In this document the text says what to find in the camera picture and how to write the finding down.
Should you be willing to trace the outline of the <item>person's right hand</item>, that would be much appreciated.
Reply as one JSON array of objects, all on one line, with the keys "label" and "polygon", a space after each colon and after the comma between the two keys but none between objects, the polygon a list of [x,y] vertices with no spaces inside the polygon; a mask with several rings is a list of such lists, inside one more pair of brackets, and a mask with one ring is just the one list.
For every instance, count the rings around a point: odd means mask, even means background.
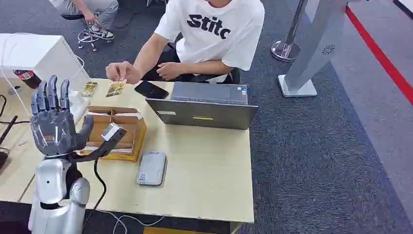
[{"label": "person's right hand", "polygon": [[143,75],[128,61],[123,61],[110,63],[106,67],[106,76],[111,81],[125,81],[127,84],[137,84]]}]

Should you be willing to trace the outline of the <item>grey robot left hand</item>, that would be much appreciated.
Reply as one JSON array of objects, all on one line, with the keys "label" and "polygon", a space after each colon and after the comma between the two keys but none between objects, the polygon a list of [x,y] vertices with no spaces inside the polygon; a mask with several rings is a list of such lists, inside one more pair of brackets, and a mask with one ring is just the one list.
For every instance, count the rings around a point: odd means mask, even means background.
[{"label": "grey robot left hand", "polygon": [[64,79],[57,95],[57,76],[42,81],[31,95],[30,126],[34,142],[46,157],[69,154],[86,146],[94,126],[93,118],[85,116],[80,132],[76,132],[70,111],[69,85]]}]

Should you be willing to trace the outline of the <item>person's left hand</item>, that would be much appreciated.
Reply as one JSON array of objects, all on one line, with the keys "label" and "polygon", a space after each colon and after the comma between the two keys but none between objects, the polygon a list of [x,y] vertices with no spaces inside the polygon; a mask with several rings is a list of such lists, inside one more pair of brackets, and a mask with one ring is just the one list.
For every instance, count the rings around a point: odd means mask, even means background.
[{"label": "person's left hand", "polygon": [[182,66],[178,62],[165,62],[158,65],[156,72],[163,80],[173,80],[182,74]]}]

